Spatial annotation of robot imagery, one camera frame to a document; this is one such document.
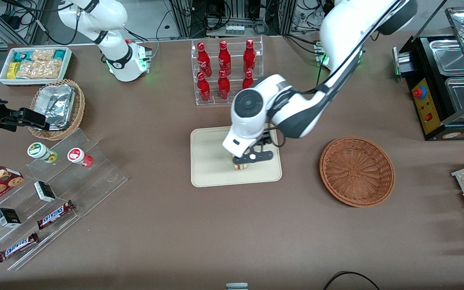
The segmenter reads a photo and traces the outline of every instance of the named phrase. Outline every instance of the yellow control panel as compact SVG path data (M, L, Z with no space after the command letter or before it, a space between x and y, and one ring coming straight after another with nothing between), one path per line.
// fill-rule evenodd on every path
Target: yellow control panel
M422 81L411 90L411 93L413 94L416 110L418 110L424 132L429 134L434 131L434 129L440 127L441 123L436 107L434 106L433 98L429 92L427 81L422 79Z

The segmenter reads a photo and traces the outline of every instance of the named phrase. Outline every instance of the white robotic arm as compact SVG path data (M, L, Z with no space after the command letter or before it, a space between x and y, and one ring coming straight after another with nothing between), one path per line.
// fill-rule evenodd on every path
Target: white robotic arm
M302 138L316 125L322 112L357 67L361 48L374 31L394 33L417 11L416 0L347 0L340 2L322 22L320 38L330 57L330 75L307 100L280 75L261 77L234 98L232 126L223 146L235 164L266 160L270 154L253 151L265 132L266 119L288 138Z
M151 51L136 43L127 43L117 31L126 26L125 7L115 0L63 1L58 12L62 22L87 36L107 58L110 72L120 81L133 81L149 71Z

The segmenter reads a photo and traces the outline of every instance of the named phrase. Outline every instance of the glass display case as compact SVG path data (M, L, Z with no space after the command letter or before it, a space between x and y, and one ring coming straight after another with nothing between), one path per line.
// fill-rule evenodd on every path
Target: glass display case
M394 58L425 139L464 140L464 1L443 0Z

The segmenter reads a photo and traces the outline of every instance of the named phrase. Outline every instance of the snickers bar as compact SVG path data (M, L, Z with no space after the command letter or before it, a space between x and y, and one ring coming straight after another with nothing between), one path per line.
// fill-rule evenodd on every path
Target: snickers bar
M15 253L19 251L22 251L24 248L26 248L30 244L36 244L38 242L39 242L39 236L35 232L32 233L29 237L13 245L11 248L8 248L6 251L1 251L0 252L0 263L8 259L11 255L14 255Z
M68 202L64 203L61 207L59 207L57 210L55 210L53 213L50 213L48 216L45 218L39 220L37 224L39 225L39 230L44 229L46 226L49 224L53 223L55 220L57 220L59 217L63 216L66 214L68 211L74 209L74 205L69 200Z

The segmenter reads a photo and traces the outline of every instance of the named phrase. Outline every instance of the red switch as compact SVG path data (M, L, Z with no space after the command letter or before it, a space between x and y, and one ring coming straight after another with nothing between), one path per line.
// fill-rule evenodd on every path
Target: red switch
M413 91L413 97L416 97L417 99L422 97L422 94L423 94L423 91L421 88L416 88L414 91Z

